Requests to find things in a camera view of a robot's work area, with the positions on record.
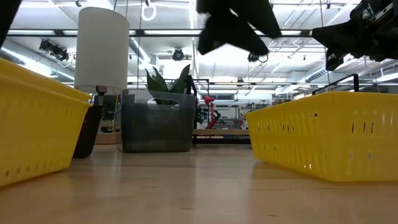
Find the lamp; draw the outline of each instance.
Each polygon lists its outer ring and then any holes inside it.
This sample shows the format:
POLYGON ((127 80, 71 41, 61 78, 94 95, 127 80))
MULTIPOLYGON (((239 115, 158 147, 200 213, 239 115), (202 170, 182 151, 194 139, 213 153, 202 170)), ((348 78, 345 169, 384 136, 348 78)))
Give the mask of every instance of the lamp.
POLYGON ((86 7, 79 13, 75 88, 120 95, 127 88, 129 22, 117 12, 86 7))

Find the ceiling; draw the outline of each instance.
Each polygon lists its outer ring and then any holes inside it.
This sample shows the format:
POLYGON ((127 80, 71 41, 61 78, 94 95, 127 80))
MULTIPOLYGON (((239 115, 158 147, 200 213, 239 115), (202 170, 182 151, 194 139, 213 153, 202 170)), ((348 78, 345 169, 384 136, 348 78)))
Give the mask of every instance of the ceiling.
MULTIPOLYGON (((114 4, 114 0, 80 1, 83 7, 92 4, 114 4)), ((152 0, 157 14, 151 21, 141 17, 141 2, 117 1, 116 11, 127 16, 131 29, 202 29, 206 21, 205 15, 195 11, 195 0, 152 0)), ((359 0, 331 1, 331 8, 326 8, 323 1, 322 11, 316 0, 273 0, 274 13, 281 29, 312 29, 314 27, 339 24, 349 19, 349 12, 359 0)), ((78 13, 83 7, 77 7, 75 0, 23 0, 12 23, 11 29, 77 29, 78 13)), ((152 9, 145 9, 149 17, 152 9)), ((33 52, 38 50, 41 37, 8 37, 33 52)), ((280 38, 271 40, 262 38, 269 46, 271 53, 266 63, 249 63, 248 52, 236 47, 225 45, 206 55, 200 55, 195 49, 198 38, 191 37, 137 37, 136 40, 147 53, 157 55, 161 67, 181 67, 170 60, 170 53, 176 47, 182 48, 184 54, 195 55, 197 78, 209 78, 215 82, 235 82, 237 78, 245 78, 248 82, 299 82, 316 68, 325 64, 325 49, 311 38, 280 38)), ((51 37, 50 40, 68 49, 70 54, 76 52, 76 37, 51 37)), ((356 72, 364 67, 364 60, 355 60, 351 66, 340 69, 341 73, 356 72)), ((74 62, 68 63, 74 70, 74 62)), ((138 60, 129 60, 129 75, 142 76, 145 73, 138 68, 138 60)))

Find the wooden table surface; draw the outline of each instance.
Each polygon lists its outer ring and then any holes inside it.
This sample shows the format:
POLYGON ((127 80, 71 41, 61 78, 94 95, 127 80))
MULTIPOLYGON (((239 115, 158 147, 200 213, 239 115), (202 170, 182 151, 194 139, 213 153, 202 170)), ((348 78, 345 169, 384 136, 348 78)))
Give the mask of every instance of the wooden table surface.
POLYGON ((397 223, 398 184, 333 184, 247 146, 122 154, 97 146, 65 171, 0 189, 0 223, 397 223))

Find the black object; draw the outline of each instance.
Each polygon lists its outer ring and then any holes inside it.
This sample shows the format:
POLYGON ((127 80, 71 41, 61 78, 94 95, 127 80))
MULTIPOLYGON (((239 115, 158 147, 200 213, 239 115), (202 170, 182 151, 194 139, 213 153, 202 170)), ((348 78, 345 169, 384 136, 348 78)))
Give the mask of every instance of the black object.
POLYGON ((66 48, 61 48, 59 45, 51 43, 49 40, 42 40, 40 43, 39 50, 54 56, 57 60, 61 62, 66 62, 69 60, 69 54, 66 48))
POLYGON ((251 26, 230 11, 220 11, 206 21, 205 30, 200 34, 198 51, 202 55, 224 44, 266 55, 269 50, 251 26))
POLYGON ((93 105, 88 108, 81 126, 73 158, 86 158, 93 152, 98 127, 101 122, 102 106, 93 105))
POLYGON ((0 7, 0 48, 6 39, 8 30, 17 14, 22 0, 1 1, 0 7))
POLYGON ((329 88, 330 86, 336 86, 337 83, 346 80, 349 77, 353 77, 353 81, 354 81, 354 91, 359 92, 359 75, 358 74, 352 74, 352 75, 348 75, 347 77, 341 78, 335 82, 330 83, 329 85, 325 85, 322 88, 316 89, 314 91, 312 91, 312 95, 316 95, 318 94, 318 92, 320 92, 321 90, 325 90, 327 88, 329 88))
POLYGON ((236 83, 244 83, 243 78, 238 78, 236 83))
POLYGON ((256 55, 254 53, 250 53, 248 56, 248 61, 249 62, 257 62, 260 59, 260 55, 256 55))
POLYGON ((362 0, 349 16, 348 22, 312 31, 312 37, 328 48, 328 71, 340 66, 347 54, 378 62, 398 59, 398 0, 362 0))
POLYGON ((256 55, 268 54, 265 43, 249 23, 270 38, 282 35, 268 0, 198 0, 197 12, 211 15, 200 34, 198 50, 201 54, 223 44, 232 44, 256 55))
POLYGON ((182 49, 175 49, 174 53, 172 55, 173 60, 175 61, 181 61, 184 59, 184 53, 182 52, 182 49))

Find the ceiling light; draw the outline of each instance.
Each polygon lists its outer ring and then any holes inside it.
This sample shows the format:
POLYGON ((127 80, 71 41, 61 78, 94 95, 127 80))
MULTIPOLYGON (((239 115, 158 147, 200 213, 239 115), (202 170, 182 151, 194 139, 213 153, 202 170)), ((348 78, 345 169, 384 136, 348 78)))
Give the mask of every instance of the ceiling light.
POLYGON ((300 35, 301 31, 299 30, 282 30, 282 35, 300 35))
POLYGON ((354 77, 349 77, 349 78, 346 78, 346 79, 340 81, 340 83, 344 83, 344 82, 348 82, 348 81, 353 81, 353 80, 354 80, 354 77))
POLYGON ((77 30, 63 30, 62 32, 65 35, 77 35, 77 33, 78 33, 77 30))
POLYGON ((147 35, 199 35, 201 30, 145 30, 147 35))
POLYGON ((54 30, 9 30, 7 35, 55 35, 54 30))
POLYGON ((87 0, 87 6, 113 10, 113 6, 108 0, 87 0))
POLYGON ((28 9, 48 9, 55 7, 72 7, 76 6, 74 2, 71 3, 61 3, 61 4, 52 4, 48 2, 21 2, 20 8, 28 8, 28 9))

